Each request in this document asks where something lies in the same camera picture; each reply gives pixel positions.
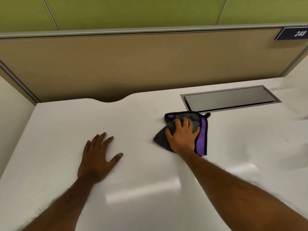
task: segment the number sign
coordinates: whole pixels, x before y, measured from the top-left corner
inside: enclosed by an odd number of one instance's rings
[[[285,27],[275,40],[308,39],[308,27]]]

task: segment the microfiber cloth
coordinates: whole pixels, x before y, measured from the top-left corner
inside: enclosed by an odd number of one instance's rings
[[[180,119],[182,126],[183,121],[181,118],[186,117],[190,119],[193,123],[193,132],[196,131],[198,127],[200,127],[200,133],[198,134],[197,138],[195,139],[195,153],[198,155],[206,155],[206,147],[207,147],[207,133],[208,133],[208,120],[207,118],[210,116],[210,113],[205,115],[201,115],[198,112],[186,111],[186,112],[177,112],[177,113],[166,113],[164,116],[166,126],[161,129],[157,135],[154,137],[153,141],[158,145],[162,146],[163,148],[172,151],[167,137],[165,135],[165,130],[168,128],[173,135],[175,132],[175,119]]]

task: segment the desk surface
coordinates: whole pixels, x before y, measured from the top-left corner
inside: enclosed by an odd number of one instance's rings
[[[124,157],[94,187],[77,231],[229,230],[185,163],[152,138],[165,113],[186,110],[180,94],[255,85],[272,90],[282,80],[137,93],[114,103],[38,104],[0,180],[1,230],[17,229],[61,195],[76,179],[86,141],[102,132],[115,137],[107,160],[119,152]],[[279,92],[273,91],[278,98]],[[308,120],[283,103],[214,112],[207,158],[307,217],[308,168],[298,164],[307,136]]]

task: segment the left hand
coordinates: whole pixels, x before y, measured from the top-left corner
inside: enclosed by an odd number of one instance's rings
[[[113,140],[113,136],[102,144],[105,137],[106,133],[104,132],[101,135],[97,134],[91,142],[87,141],[77,173],[78,178],[83,175],[90,175],[95,183],[101,182],[123,156],[123,153],[119,153],[110,162],[106,162],[106,150]]]

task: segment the wall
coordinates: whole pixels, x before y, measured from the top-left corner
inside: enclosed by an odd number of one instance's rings
[[[305,23],[308,0],[0,0],[0,32]]]
[[[0,177],[34,109],[1,77],[4,73],[0,68]]]

